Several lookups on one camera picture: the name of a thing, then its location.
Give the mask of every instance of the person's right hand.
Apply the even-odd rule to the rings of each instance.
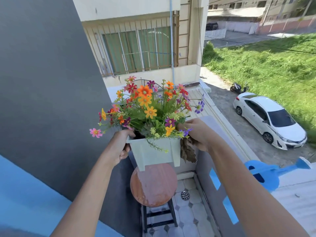
[[[207,151],[207,134],[211,132],[211,128],[198,118],[188,120],[184,124],[178,124],[177,130],[184,130],[184,127],[192,129],[189,132],[189,136],[193,139],[193,144],[199,150]]]

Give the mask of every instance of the motorcycle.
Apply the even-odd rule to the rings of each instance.
[[[249,90],[249,86],[248,86],[247,82],[245,82],[245,86],[244,86],[243,90],[241,90],[241,85],[239,85],[236,82],[234,82],[234,85],[232,87],[230,87],[230,91],[237,92],[238,94],[247,92],[248,90]]]

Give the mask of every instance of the blue pipe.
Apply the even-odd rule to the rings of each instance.
[[[174,64],[173,64],[173,34],[172,34],[172,0],[170,0],[170,33],[171,33],[171,68],[172,68],[172,82],[174,81]]]

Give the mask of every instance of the metal drain cover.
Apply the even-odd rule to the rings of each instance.
[[[182,192],[181,192],[181,198],[182,198],[183,200],[189,200],[189,199],[190,199],[190,195],[189,195],[188,192],[182,191]]]

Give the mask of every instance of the car tire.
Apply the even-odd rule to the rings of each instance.
[[[262,137],[266,143],[269,143],[269,144],[273,143],[273,136],[269,132],[264,132]]]
[[[237,106],[236,109],[235,109],[237,115],[241,116],[242,115],[242,109],[241,107]]]

